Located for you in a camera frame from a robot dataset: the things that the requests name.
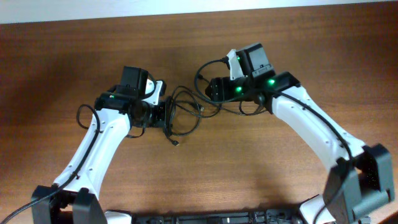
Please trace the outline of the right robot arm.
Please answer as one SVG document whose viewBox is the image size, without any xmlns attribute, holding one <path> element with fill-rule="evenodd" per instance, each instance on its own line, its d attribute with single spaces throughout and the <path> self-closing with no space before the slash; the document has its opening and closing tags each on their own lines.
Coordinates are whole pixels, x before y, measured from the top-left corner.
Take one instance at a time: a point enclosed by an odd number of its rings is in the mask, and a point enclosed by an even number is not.
<svg viewBox="0 0 398 224">
<path fill-rule="evenodd" d="M 395 199 L 392 158 L 368 146 L 328 116 L 289 72 L 276 73 L 260 43 L 230 50 L 227 77 L 213 78 L 205 94 L 214 104 L 252 101 L 289 125 L 328 172 L 322 194 L 302 203 L 305 223 L 360 223 Z"/>
</svg>

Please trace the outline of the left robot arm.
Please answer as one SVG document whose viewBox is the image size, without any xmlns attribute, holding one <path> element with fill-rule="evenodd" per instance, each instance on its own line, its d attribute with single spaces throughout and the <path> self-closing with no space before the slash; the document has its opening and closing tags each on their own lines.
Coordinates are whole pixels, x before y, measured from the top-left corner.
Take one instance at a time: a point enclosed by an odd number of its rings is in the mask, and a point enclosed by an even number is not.
<svg viewBox="0 0 398 224">
<path fill-rule="evenodd" d="M 37 186 L 32 199 L 34 223 L 132 223 L 122 210 L 103 211 L 100 189 L 113 159 L 131 128 L 160 127 L 166 84 L 146 70 L 124 67 L 121 82 L 95 100 L 91 123 L 76 153 L 52 186 Z"/>
</svg>

